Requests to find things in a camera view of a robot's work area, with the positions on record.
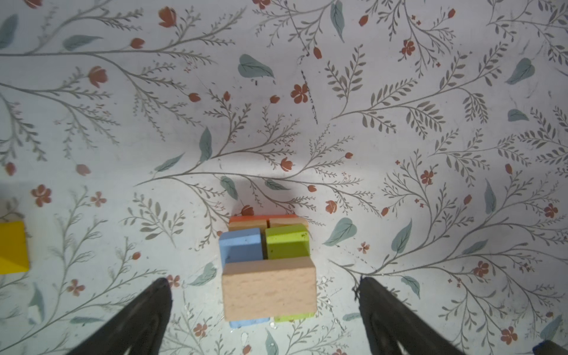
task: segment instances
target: small red flower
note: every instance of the small red flower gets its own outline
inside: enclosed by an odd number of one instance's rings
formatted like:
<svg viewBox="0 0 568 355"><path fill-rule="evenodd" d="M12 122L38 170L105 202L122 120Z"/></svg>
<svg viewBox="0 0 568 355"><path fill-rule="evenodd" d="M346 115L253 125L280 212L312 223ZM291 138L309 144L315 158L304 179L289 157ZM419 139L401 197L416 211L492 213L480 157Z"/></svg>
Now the small red flower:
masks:
<svg viewBox="0 0 568 355"><path fill-rule="evenodd" d="M89 81L96 87L100 87L99 83L107 82L106 70L100 66L94 66L89 71Z"/></svg>
<svg viewBox="0 0 568 355"><path fill-rule="evenodd" d="M316 57L316 59L321 59L321 51L318 47L314 47L314 56Z"/></svg>
<svg viewBox="0 0 568 355"><path fill-rule="evenodd" d="M103 195L102 192L97 191L95 195L97 197L95 196L91 197L91 202L94 202L95 206L100 207L103 203L106 203L106 198L101 198L101 196Z"/></svg>
<svg viewBox="0 0 568 355"><path fill-rule="evenodd" d="M79 281L76 278L71 280L71 284L71 286L67 287L67 292L72 292L73 296L79 297L79 292L84 291L85 285L78 286Z"/></svg>
<svg viewBox="0 0 568 355"><path fill-rule="evenodd" d="M325 207L326 212L329 212L329 214L337 212L337 203L335 201L330 200L325 203L327 203L327 206Z"/></svg>
<svg viewBox="0 0 568 355"><path fill-rule="evenodd" d="M35 9L39 6L41 6L41 2L43 0L24 0L24 2L26 3L27 6L31 7L32 9Z"/></svg>
<svg viewBox="0 0 568 355"><path fill-rule="evenodd" d="M266 6L270 5L270 0L252 0L252 3L257 4L261 10L264 10Z"/></svg>
<svg viewBox="0 0 568 355"><path fill-rule="evenodd" d="M371 246L365 242L361 243L361 247L357 248L358 251L363 252L363 254L367 254L367 250L369 250Z"/></svg>
<svg viewBox="0 0 568 355"><path fill-rule="evenodd" d="M416 50L416 48L414 47L414 42L413 42L413 41L410 41L410 40L406 40L406 39L405 39L405 40L402 42L402 44L403 44L403 47L402 47L402 49L400 50L400 52L401 52L402 54L404 54L405 57L406 57L407 55L409 55L409 56L412 55L412 52L414 52L414 50Z"/></svg>
<svg viewBox="0 0 568 355"><path fill-rule="evenodd" d="M477 268L473 269L473 274L478 277L483 277L489 273L489 264L483 261L477 263Z"/></svg>
<svg viewBox="0 0 568 355"><path fill-rule="evenodd" d="M512 341L517 341L518 337L517 334L513 332L513 327L509 327L509 329L503 329L501 331L501 341L504 341L509 345Z"/></svg>
<svg viewBox="0 0 568 355"><path fill-rule="evenodd" d="M160 22L159 25L165 28L175 26L176 25L176 11L171 7L164 7L158 12L158 16L162 19L163 22Z"/></svg>
<svg viewBox="0 0 568 355"><path fill-rule="evenodd" d="M179 287L179 275L177 275L175 278L172 275L168 275L168 277L166 277L166 279L170 283L171 289L174 288L174 287Z"/></svg>
<svg viewBox="0 0 568 355"><path fill-rule="evenodd" d="M285 157L284 159L282 159L282 161L280 162L280 167L282 168L282 170L284 170L285 172L289 172L290 170L292 170L292 162L290 160L288 160L288 157Z"/></svg>
<svg viewBox="0 0 568 355"><path fill-rule="evenodd" d="M295 103L308 102L308 85L304 84L300 87L298 84L294 85L294 90L290 93L290 96L294 98Z"/></svg>
<svg viewBox="0 0 568 355"><path fill-rule="evenodd" d="M51 203L51 189L46 189L43 184L32 190L32 196L37 197L36 205L39 207L43 206L44 203Z"/></svg>
<svg viewBox="0 0 568 355"><path fill-rule="evenodd" d="M197 326L193 328L193 332L196 337L205 337L205 331L207 330L207 324L201 326L201 323L197 323Z"/></svg>
<svg viewBox="0 0 568 355"><path fill-rule="evenodd" d="M554 218L554 214L558 213L558 208L554 207L551 203L548 204L548 207L544 208L544 216Z"/></svg>
<svg viewBox="0 0 568 355"><path fill-rule="evenodd" d="M254 216L254 209L247 204L241 210L241 214L243 216Z"/></svg>
<svg viewBox="0 0 568 355"><path fill-rule="evenodd" d="M9 176L12 176L16 173L16 165L13 162L6 164L6 166L4 166L4 169L6 169L6 174L8 174Z"/></svg>
<svg viewBox="0 0 568 355"><path fill-rule="evenodd" d="M363 27L369 20L369 15L364 15L359 19L359 26Z"/></svg>
<svg viewBox="0 0 568 355"><path fill-rule="evenodd" d="M420 178L422 179L422 183L426 184L426 185L431 185L432 184L432 178L434 177L434 172L433 171L424 171L424 174L422 174L420 176Z"/></svg>
<svg viewBox="0 0 568 355"><path fill-rule="evenodd" d="M75 171L81 176L86 176L91 173L91 170L85 164L77 164Z"/></svg>
<svg viewBox="0 0 568 355"><path fill-rule="evenodd" d="M130 42L130 47L134 48L134 49L140 49L142 48L142 45L145 43L145 41L142 38L134 38L131 42Z"/></svg>
<svg viewBox="0 0 568 355"><path fill-rule="evenodd" d="M189 97L189 101L191 101L191 102L201 101L201 97L199 97L198 93L191 93L187 97Z"/></svg>

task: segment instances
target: lime green block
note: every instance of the lime green block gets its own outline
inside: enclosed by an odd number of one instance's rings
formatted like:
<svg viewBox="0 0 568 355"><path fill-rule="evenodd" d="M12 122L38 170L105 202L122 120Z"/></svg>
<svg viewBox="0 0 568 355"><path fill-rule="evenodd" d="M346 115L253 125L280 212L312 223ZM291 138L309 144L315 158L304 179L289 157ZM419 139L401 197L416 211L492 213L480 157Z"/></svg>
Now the lime green block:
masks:
<svg viewBox="0 0 568 355"><path fill-rule="evenodd" d="M310 256L310 234L303 224L266 229L268 259Z"/></svg>
<svg viewBox="0 0 568 355"><path fill-rule="evenodd" d="M293 320L299 320L299 319L312 318L315 315L316 315L316 313L303 313L303 314L297 314L295 316L274 317L274 321L276 323L279 323L279 322L282 322L282 321L293 321Z"/></svg>

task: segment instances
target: leaf print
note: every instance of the leaf print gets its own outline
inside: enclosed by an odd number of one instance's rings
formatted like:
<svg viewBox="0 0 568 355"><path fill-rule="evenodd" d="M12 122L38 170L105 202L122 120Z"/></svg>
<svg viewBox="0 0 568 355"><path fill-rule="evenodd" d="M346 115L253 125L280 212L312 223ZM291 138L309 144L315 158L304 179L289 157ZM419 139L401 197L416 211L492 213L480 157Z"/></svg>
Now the leaf print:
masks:
<svg viewBox="0 0 568 355"><path fill-rule="evenodd" d="M201 139L199 139L199 149L201 149L200 162L204 162L211 158L211 155L213 154L211 149L211 132L207 127L205 127L205 131L201 134Z"/></svg>
<svg viewBox="0 0 568 355"><path fill-rule="evenodd" d="M487 181L487 188L485 189L485 213L490 214L495 211L497 199L495 198L493 189L489 184L489 180L485 179L485 181Z"/></svg>
<svg viewBox="0 0 568 355"><path fill-rule="evenodd" d="M69 322L71 324L87 324L87 323L96 323L98 321L104 321L101 318L92 318L92 317L73 317Z"/></svg>
<svg viewBox="0 0 568 355"><path fill-rule="evenodd" d="M556 317L553 321L548 323L546 327L544 327L542 332L540 332L541 339L552 340L552 338L554 338L554 335L556 335L556 331L560 327L561 323L562 323L562 315Z"/></svg>
<svg viewBox="0 0 568 355"><path fill-rule="evenodd" d="M418 298L420 298L420 283L413 277L410 276L403 276L401 279L402 283L405 283L410 286L412 292L414 292Z"/></svg>
<svg viewBox="0 0 568 355"><path fill-rule="evenodd" d="M181 155L178 155L175 158L171 158L171 159L166 160L163 164L155 167L154 170L157 171L157 172L164 172L164 171L168 170L169 168L174 166L177 162L179 162L179 160L181 159L181 157L184 154L185 153L181 153Z"/></svg>
<svg viewBox="0 0 568 355"><path fill-rule="evenodd" d="M34 296L28 304L28 323L41 324L45 319L43 295L34 282Z"/></svg>
<svg viewBox="0 0 568 355"><path fill-rule="evenodd" d="M331 6L331 23L337 30L337 34L343 43L343 27L345 27L345 19L343 18L343 4L341 1L337 1Z"/></svg>
<svg viewBox="0 0 568 355"><path fill-rule="evenodd" d="M235 200L239 199L239 194L237 193L237 189L235 188L235 183L231 178L221 176L221 186L225 189L229 196L231 196Z"/></svg>
<svg viewBox="0 0 568 355"><path fill-rule="evenodd" d="M531 60L529 58L523 58L519 61L513 74L511 77L506 81L507 84L513 85L518 83L519 81L530 78L534 75L534 66L531 64Z"/></svg>
<svg viewBox="0 0 568 355"><path fill-rule="evenodd" d="M75 49L89 44L95 39L102 39L99 36L86 36L86 35L73 35L71 37L66 38L63 41L63 48L67 49L69 52L74 51Z"/></svg>
<svg viewBox="0 0 568 355"><path fill-rule="evenodd" d="M323 244L332 247L345 239L351 238L355 234L357 234L357 227L353 224L351 218L344 217L337 222L329 239Z"/></svg>
<svg viewBox="0 0 568 355"><path fill-rule="evenodd" d="M485 244L487 244L487 239L478 241L478 242L474 243L472 246L470 246L469 248L465 249L462 252L462 255L473 254L475 252L478 252L485 247Z"/></svg>
<svg viewBox="0 0 568 355"><path fill-rule="evenodd" d="M0 49L4 49L12 44L16 28L18 28L17 14L8 17L2 22L2 26L0 26Z"/></svg>
<svg viewBox="0 0 568 355"><path fill-rule="evenodd" d="M527 117L527 115L523 114L521 111L517 110L517 109L512 109L509 110L509 112L507 113L507 118L509 120L509 122L514 122L514 121L528 121L529 118Z"/></svg>
<svg viewBox="0 0 568 355"><path fill-rule="evenodd" d="M361 314L360 313L349 313L343 316L343 320L345 321L350 321L353 319L357 319L357 318L361 318Z"/></svg>
<svg viewBox="0 0 568 355"><path fill-rule="evenodd" d="M266 179L264 185L266 185L266 187L268 187L270 190L289 190L288 188L280 185L278 182L272 179Z"/></svg>
<svg viewBox="0 0 568 355"><path fill-rule="evenodd" d="M266 333L268 333L268 335L266 336L266 341L264 342L264 345L266 346L266 354L278 355L278 344L276 344L276 341L274 341L274 338L272 337L272 334L270 334L268 329L266 330Z"/></svg>
<svg viewBox="0 0 568 355"><path fill-rule="evenodd" d="M404 252L406 243L408 242L408 239L410 239L411 231L412 231L412 219L410 220L410 223L406 227L402 228L400 232L398 232L396 237L394 237L394 239L392 240L391 249L394 252L397 253Z"/></svg>
<svg viewBox="0 0 568 355"><path fill-rule="evenodd" d="M203 268L203 273L195 279L194 282L190 283L191 286L203 286L207 282L213 280L217 276L217 268L213 266L212 262L209 262Z"/></svg>
<svg viewBox="0 0 568 355"><path fill-rule="evenodd" d="M250 55L243 54L239 58L239 74L243 78L257 78L257 77L264 77L269 76L274 78L274 73L272 69L270 69L267 65L259 62L258 60L254 59Z"/></svg>

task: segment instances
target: orange flower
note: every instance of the orange flower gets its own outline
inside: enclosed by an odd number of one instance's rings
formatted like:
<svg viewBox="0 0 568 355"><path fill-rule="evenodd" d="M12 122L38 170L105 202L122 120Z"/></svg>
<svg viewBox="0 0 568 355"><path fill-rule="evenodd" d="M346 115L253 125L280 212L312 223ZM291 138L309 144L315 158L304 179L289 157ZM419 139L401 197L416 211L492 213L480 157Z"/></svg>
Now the orange flower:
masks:
<svg viewBox="0 0 568 355"><path fill-rule="evenodd" d="M270 0L252 0L253 4L257 4L261 10L264 10L265 6L270 5Z"/></svg>
<svg viewBox="0 0 568 355"><path fill-rule="evenodd" d="M242 214L243 216L254 216L254 209L253 209L251 206L246 205L246 206L243 207L243 209L241 210L241 214Z"/></svg>
<svg viewBox="0 0 568 355"><path fill-rule="evenodd" d="M100 87L99 83L107 82L106 70L100 66L94 66L89 71L89 81L96 87Z"/></svg>
<svg viewBox="0 0 568 355"><path fill-rule="evenodd" d="M325 203L327 203L325 210L329 212L329 214L335 213L337 211L337 203L335 201L330 200L326 201Z"/></svg>
<svg viewBox="0 0 568 355"><path fill-rule="evenodd" d="M95 203L95 206L100 207L101 204L106 203L106 198L101 198L101 196L103 195L102 192L97 191L97 192L95 193L95 195L96 195L97 197L95 197L95 196L91 197L91 202L94 202L94 203Z"/></svg>
<svg viewBox="0 0 568 355"><path fill-rule="evenodd" d="M168 275L166 279L168 279L168 282L170 283L170 288L179 287L179 275L177 275L175 278L172 275Z"/></svg>
<svg viewBox="0 0 568 355"><path fill-rule="evenodd" d="M314 47L314 56L316 56L316 59L321 59L321 51L318 47Z"/></svg>
<svg viewBox="0 0 568 355"><path fill-rule="evenodd" d="M142 48L142 45L145 43L145 41L142 38L134 38L131 42L130 42L130 47L134 48L134 49L140 49Z"/></svg>
<svg viewBox="0 0 568 355"><path fill-rule="evenodd" d="M162 19L163 22L160 22L160 26L163 27L171 27L176 25L176 11L171 7L164 7L158 12L158 16Z"/></svg>
<svg viewBox="0 0 568 355"><path fill-rule="evenodd" d="M487 275L489 273L489 264L483 261L477 263L477 268L473 269L473 274L479 277Z"/></svg>
<svg viewBox="0 0 568 355"><path fill-rule="evenodd" d="M87 174L91 173L91 170L85 164L77 164L75 171L82 176L86 176Z"/></svg>
<svg viewBox="0 0 568 355"><path fill-rule="evenodd" d="M285 172L289 172L290 170L292 170L292 162L290 160L288 160L288 157L285 157L284 159L282 159L282 161L280 162L280 167L282 168L282 170L284 170Z"/></svg>
<svg viewBox="0 0 568 355"><path fill-rule="evenodd" d="M191 94L188 95L188 97L189 97L189 101L191 101L191 102L201 101L201 97L199 97L198 93L191 93Z"/></svg>
<svg viewBox="0 0 568 355"><path fill-rule="evenodd" d="M295 103L308 102L308 85L304 84L300 87L298 84L294 85L294 90L290 93L290 96L294 98Z"/></svg>
<svg viewBox="0 0 568 355"><path fill-rule="evenodd" d="M503 335L501 337L501 341L504 341L505 343L507 343L507 345L509 345L511 341L517 341L517 334L513 333L513 330L513 327L509 327L509 329L503 329L501 331L501 335Z"/></svg>
<svg viewBox="0 0 568 355"><path fill-rule="evenodd" d="M405 57L406 57L406 55L409 55L409 56L412 55L412 52L414 52L414 50L416 49L416 48L414 47L414 42L405 39L405 40L402 42L402 44L403 44L403 47L402 47L402 49L400 50L400 52L401 52L402 54L404 54Z"/></svg>
<svg viewBox="0 0 568 355"><path fill-rule="evenodd" d="M27 6L31 7L32 9L35 9L39 6L41 6L41 2L43 0L24 0L24 2L26 3Z"/></svg>
<svg viewBox="0 0 568 355"><path fill-rule="evenodd" d="M39 207L43 206L44 203L51 203L51 189L46 189L43 184L32 190L32 196L37 197L36 205Z"/></svg>
<svg viewBox="0 0 568 355"><path fill-rule="evenodd" d="M73 296L79 297L79 292L85 289L85 285L78 286L79 281L76 278L71 280L71 284L71 286L67 287L67 292L72 292Z"/></svg>
<svg viewBox="0 0 568 355"><path fill-rule="evenodd" d="M205 337L205 331L207 330L207 324L201 326L201 323L197 323L197 326L193 328L193 332L196 337Z"/></svg>
<svg viewBox="0 0 568 355"><path fill-rule="evenodd" d="M358 251L363 252L363 254L367 254L367 250L369 250L371 246L365 242L361 243L361 247L357 248Z"/></svg>
<svg viewBox="0 0 568 355"><path fill-rule="evenodd" d="M552 206L551 203L548 204L548 207L544 208L544 217L554 218L554 214L558 213L558 208Z"/></svg>
<svg viewBox="0 0 568 355"><path fill-rule="evenodd" d="M420 176L420 178L422 179L422 183L426 184L426 185L431 185L432 184L432 178L434 177L434 172L432 171L424 171L424 174L422 174Z"/></svg>
<svg viewBox="0 0 568 355"><path fill-rule="evenodd" d="M4 166L4 169L6 169L6 174L8 174L9 176L12 176L16 173L16 165L13 162L6 164L6 166Z"/></svg>
<svg viewBox="0 0 568 355"><path fill-rule="evenodd" d="M359 26L363 27L368 20L369 20L369 15L362 16L359 19Z"/></svg>

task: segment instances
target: teal leaf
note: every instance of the teal leaf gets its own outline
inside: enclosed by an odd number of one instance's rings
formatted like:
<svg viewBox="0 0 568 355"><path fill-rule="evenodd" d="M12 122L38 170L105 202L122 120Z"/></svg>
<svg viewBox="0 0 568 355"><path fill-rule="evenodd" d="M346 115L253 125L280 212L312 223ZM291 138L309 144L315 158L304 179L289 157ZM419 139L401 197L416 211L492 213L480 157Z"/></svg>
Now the teal leaf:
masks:
<svg viewBox="0 0 568 355"><path fill-rule="evenodd" d="M402 283L409 285L412 292L420 298L420 283L414 277L403 276L400 280Z"/></svg>
<svg viewBox="0 0 568 355"><path fill-rule="evenodd" d="M404 252L406 243L408 242L408 239L410 239L411 231L412 231L412 219L410 220L410 223L406 227L402 228L400 232L398 232L396 237L394 237L394 239L392 240L391 249L394 252L397 253Z"/></svg>
<svg viewBox="0 0 568 355"><path fill-rule="evenodd" d="M248 54L239 58L239 74L243 78L273 77L274 73L267 65L259 62Z"/></svg>
<svg viewBox="0 0 568 355"><path fill-rule="evenodd" d="M478 241L478 242L474 243L472 246L470 246L469 248L465 249L462 252L462 255L473 254L475 252L478 252L485 247L485 244L487 244L487 239Z"/></svg>
<svg viewBox="0 0 568 355"><path fill-rule="evenodd" d="M270 190L289 190L288 188L280 185L278 182L272 179L266 179L264 185L266 185L266 187L268 187Z"/></svg>
<svg viewBox="0 0 568 355"><path fill-rule="evenodd" d="M534 75L534 66L531 64L531 60L529 58L523 58L519 61L513 74L506 81L507 84L513 85L518 83L519 81L530 78Z"/></svg>
<svg viewBox="0 0 568 355"><path fill-rule="evenodd" d="M338 1L331 6L330 14L331 23L333 23L333 26L337 30L337 34L339 35L341 41L345 43L345 41L343 40L343 28L345 27L345 19L343 18L343 4L341 3L341 1Z"/></svg>
<svg viewBox="0 0 568 355"><path fill-rule="evenodd" d="M91 318L91 317L73 317L69 322L71 324L87 324L87 323L96 323L98 321L104 321L101 318Z"/></svg>
<svg viewBox="0 0 568 355"><path fill-rule="evenodd" d="M195 279L194 282L190 283L192 286L203 286L207 282L213 280L217 276L217 268L213 266L213 263L210 262L205 265L203 268L203 273Z"/></svg>
<svg viewBox="0 0 568 355"><path fill-rule="evenodd" d="M323 245L332 247L337 243L351 238L357 233L357 227L353 224L350 218L344 217L337 222L329 239Z"/></svg>
<svg viewBox="0 0 568 355"><path fill-rule="evenodd" d="M204 162L211 158L211 154L213 154L213 151L211 150L211 132L207 127L205 127L205 131L203 131L201 138L199 139L199 149L201 149L201 158L199 159L199 162Z"/></svg>
<svg viewBox="0 0 568 355"><path fill-rule="evenodd" d="M91 43L95 39L101 38L99 36L73 35L63 41L63 48L71 52L85 44Z"/></svg>
<svg viewBox="0 0 568 355"><path fill-rule="evenodd" d="M272 337L272 334L270 334L268 329L266 330L266 333L268 333L268 335L266 336L266 341L264 343L266 345L266 354L278 355L278 344L276 344L276 341L274 341L274 338Z"/></svg>
<svg viewBox="0 0 568 355"><path fill-rule="evenodd" d="M343 316L343 320L345 321L350 321L353 319L357 319L357 318L361 318L361 314L360 313L349 313Z"/></svg>
<svg viewBox="0 0 568 355"><path fill-rule="evenodd" d="M34 282L34 296L28 304L28 323L41 324L45 319L43 295Z"/></svg>
<svg viewBox="0 0 568 355"><path fill-rule="evenodd" d="M16 28L18 28L17 14L8 17L2 22L2 26L0 26L0 49L4 49L12 44Z"/></svg>
<svg viewBox="0 0 568 355"><path fill-rule="evenodd" d="M553 321L548 323L546 327L544 327L542 332L540 332L540 337L543 340L552 340L552 338L554 338L554 335L556 334L556 331L558 330L558 327L560 327L561 323L562 323L562 315L556 317Z"/></svg>
<svg viewBox="0 0 568 355"><path fill-rule="evenodd" d="M221 176L221 186L225 189L225 191L234 198L235 200L239 199L239 194L237 193L237 189L235 188L235 183L231 178L226 176Z"/></svg>
<svg viewBox="0 0 568 355"><path fill-rule="evenodd" d="M509 110L509 112L507 113L507 117L509 118L509 122L514 122L514 121L528 121L529 118L527 117L527 115L523 114L521 111L517 110L517 109L512 109Z"/></svg>
<svg viewBox="0 0 568 355"><path fill-rule="evenodd" d="M157 172L164 172L166 170L168 170L169 168L171 168L172 166L174 166L177 162L179 162L179 160L181 159L181 157L184 155L185 153L181 153L181 155L178 155L175 158L171 158L168 159L166 161L164 161L163 164L157 166L154 168L155 171Z"/></svg>
<svg viewBox="0 0 568 355"><path fill-rule="evenodd" d="M487 187L485 188L485 213L490 214L495 211L497 199L495 198L493 189L489 184L489 180L485 179L485 181L487 181Z"/></svg>

